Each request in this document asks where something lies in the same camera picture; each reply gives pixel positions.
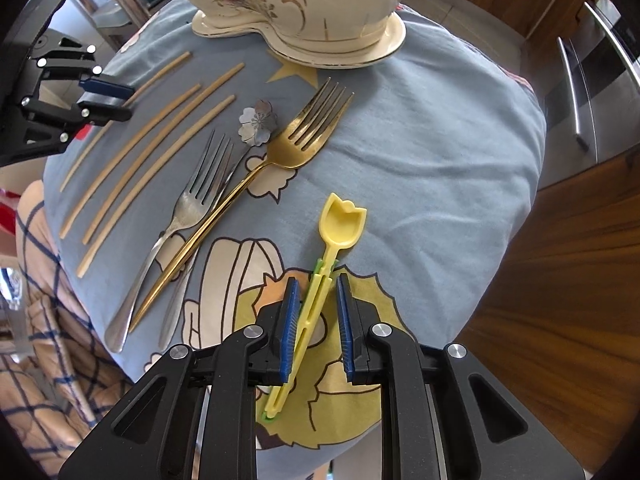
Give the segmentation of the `stainless steel oven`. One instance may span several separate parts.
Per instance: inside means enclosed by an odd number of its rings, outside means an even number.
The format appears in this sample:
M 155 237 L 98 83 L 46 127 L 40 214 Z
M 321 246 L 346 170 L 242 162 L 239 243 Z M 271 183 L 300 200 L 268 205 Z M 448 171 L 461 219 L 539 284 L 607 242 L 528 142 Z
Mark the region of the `stainless steel oven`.
M 523 47 L 548 127 L 541 190 L 639 145 L 638 32 L 612 0 L 584 1 L 570 24 Z

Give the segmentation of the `gold fork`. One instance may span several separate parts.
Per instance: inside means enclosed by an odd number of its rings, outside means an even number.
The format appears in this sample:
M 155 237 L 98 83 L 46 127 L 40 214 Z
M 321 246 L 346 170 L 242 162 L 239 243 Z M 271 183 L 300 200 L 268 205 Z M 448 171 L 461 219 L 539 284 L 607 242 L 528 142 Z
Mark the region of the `gold fork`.
M 352 104 L 355 93 L 328 78 L 311 100 L 278 135 L 267 144 L 266 157 L 220 201 L 208 214 L 198 229 L 186 240 L 170 260 L 132 318 L 128 333 L 132 333 L 153 302 L 182 269 L 194 252 L 203 244 L 206 236 L 226 211 L 234 204 L 258 174 L 270 167 L 294 170 L 308 164 L 329 141 L 338 123 Z

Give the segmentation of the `white ceramic utensil holder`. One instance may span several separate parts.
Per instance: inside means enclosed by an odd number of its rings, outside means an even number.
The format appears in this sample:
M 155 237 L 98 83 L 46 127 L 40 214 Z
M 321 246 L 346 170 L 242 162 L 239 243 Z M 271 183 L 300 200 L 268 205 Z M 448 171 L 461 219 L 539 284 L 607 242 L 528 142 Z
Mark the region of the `white ceramic utensil holder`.
M 288 61 L 325 70 L 352 70 L 400 49 L 406 26 L 400 0 L 188 0 L 201 37 L 251 34 Z

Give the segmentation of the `blue cartoon tablecloth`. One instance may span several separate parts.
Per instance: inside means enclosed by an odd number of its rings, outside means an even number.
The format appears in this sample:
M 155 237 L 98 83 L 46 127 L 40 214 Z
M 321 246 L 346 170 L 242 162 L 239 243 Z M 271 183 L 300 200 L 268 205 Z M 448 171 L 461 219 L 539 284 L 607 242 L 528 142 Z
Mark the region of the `blue cartoon tablecloth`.
M 532 208 L 546 122 L 533 91 L 467 42 L 401 9 L 402 47 L 334 79 L 355 96 L 322 151 L 270 167 L 206 238 L 186 292 L 178 344 L 201 349 L 254 323 L 288 278 L 306 285 L 323 252 L 318 220 L 335 193 L 367 209 L 337 258 L 352 293 L 421 344 L 449 344 L 469 321 Z M 70 288 L 103 334 L 212 132 L 244 150 L 239 118 L 268 101 L 279 126 L 326 74 L 288 65 L 255 34 L 205 39 L 174 0 L 107 65 L 137 86 L 186 62 L 142 96 L 129 122 L 48 160 L 43 209 Z

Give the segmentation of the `silver fork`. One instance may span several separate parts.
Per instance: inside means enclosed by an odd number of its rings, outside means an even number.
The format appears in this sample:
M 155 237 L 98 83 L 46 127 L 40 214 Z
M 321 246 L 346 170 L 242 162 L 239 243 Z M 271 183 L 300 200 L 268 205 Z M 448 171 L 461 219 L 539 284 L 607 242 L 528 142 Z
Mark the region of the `silver fork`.
M 232 142 L 229 137 L 225 134 L 217 136 L 212 132 L 206 143 L 205 153 L 176 200 L 167 228 L 160 233 L 145 257 L 127 295 L 105 330 L 104 342 L 111 352 L 119 353 L 124 348 L 141 287 L 160 250 L 178 231 L 196 226 L 213 207 L 222 181 L 226 178 L 231 155 Z

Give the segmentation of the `silver flower spoon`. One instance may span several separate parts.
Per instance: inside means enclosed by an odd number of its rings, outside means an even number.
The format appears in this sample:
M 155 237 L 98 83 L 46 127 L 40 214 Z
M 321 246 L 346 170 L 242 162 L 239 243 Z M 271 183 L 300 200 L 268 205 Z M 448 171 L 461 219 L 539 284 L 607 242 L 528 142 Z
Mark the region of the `silver flower spoon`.
M 217 194 L 213 207 L 216 207 L 222 199 L 222 196 L 224 196 L 224 192 L 226 192 L 231 178 L 250 150 L 256 148 L 256 146 L 266 144 L 271 138 L 271 133 L 277 129 L 277 116 L 273 113 L 271 103 L 264 100 L 257 101 L 253 107 L 245 107 L 239 118 L 239 122 L 241 125 L 238 133 L 242 142 L 246 145 L 246 148 L 244 148 L 231 169 L 228 168 L 229 164 L 224 165 L 224 173 L 222 174 L 224 180 L 222 180 L 221 184 L 215 185 Z M 176 288 L 169 300 L 168 309 L 163 319 L 162 328 L 160 329 L 160 338 L 158 338 L 158 346 L 162 351 L 167 349 L 172 336 L 174 336 L 180 318 L 183 299 L 184 296 L 186 296 L 186 288 L 189 285 L 199 251 L 200 250 L 197 249 L 186 262 L 186 265 L 179 275 Z

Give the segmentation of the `yellow tulip plastic spoon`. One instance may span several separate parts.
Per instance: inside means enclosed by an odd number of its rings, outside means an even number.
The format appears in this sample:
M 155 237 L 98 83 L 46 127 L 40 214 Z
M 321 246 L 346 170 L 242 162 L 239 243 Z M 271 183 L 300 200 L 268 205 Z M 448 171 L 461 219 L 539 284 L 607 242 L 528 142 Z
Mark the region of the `yellow tulip plastic spoon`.
M 298 318 L 291 374 L 286 384 L 273 387 L 269 393 L 264 408 L 266 419 L 276 418 L 283 410 L 333 283 L 331 274 L 337 255 L 341 250 L 350 249 L 357 244 L 366 219 L 367 209 L 356 206 L 351 200 L 342 200 L 335 193 L 331 193 L 326 199 L 318 223 L 320 237 L 326 248 L 314 268 Z

